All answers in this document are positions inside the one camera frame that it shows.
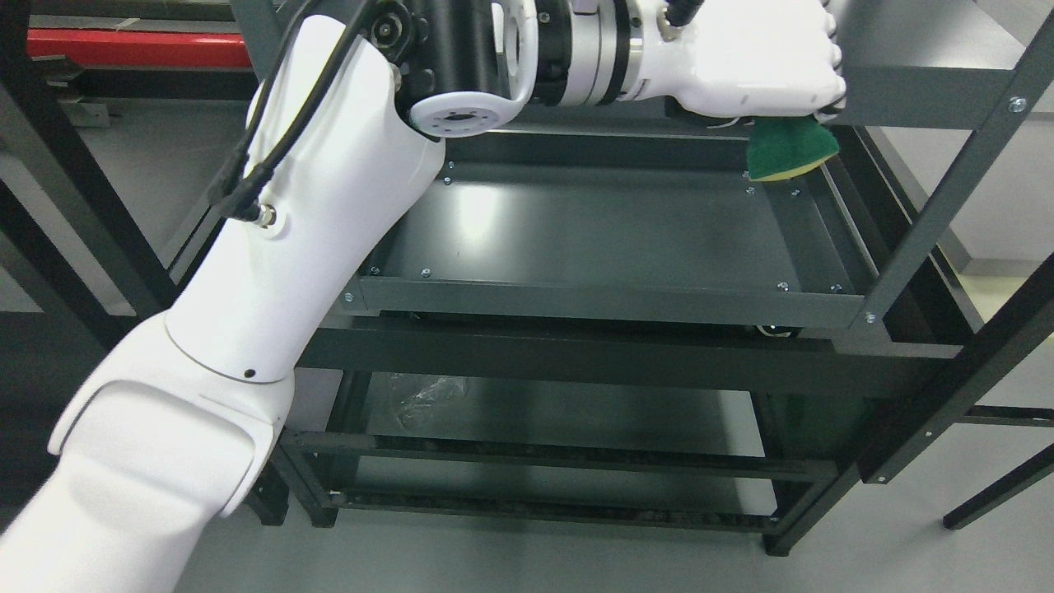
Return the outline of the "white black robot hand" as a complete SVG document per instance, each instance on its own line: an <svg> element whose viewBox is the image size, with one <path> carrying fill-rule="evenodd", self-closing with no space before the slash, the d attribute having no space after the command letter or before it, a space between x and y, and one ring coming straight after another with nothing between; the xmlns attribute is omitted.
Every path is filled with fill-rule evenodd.
<svg viewBox="0 0 1054 593"><path fill-rule="evenodd" d="M797 117L839 104L837 24L820 1L705 1L674 39L664 1L637 1L642 57L628 100L674 97L715 118Z"/></svg>

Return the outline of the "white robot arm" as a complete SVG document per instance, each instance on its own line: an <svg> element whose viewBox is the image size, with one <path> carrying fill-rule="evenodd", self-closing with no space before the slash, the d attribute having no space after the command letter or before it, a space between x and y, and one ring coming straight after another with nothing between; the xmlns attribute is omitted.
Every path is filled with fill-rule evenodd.
<svg viewBox="0 0 1054 593"><path fill-rule="evenodd" d="M54 428L55 472L2 534L4 592L170 592L206 526L237 510L294 398L294 367L445 139L515 118L534 86L534 1L504 1L497 105L396 108L372 11L307 2L218 176L221 232L172 307L121 338Z"/></svg>

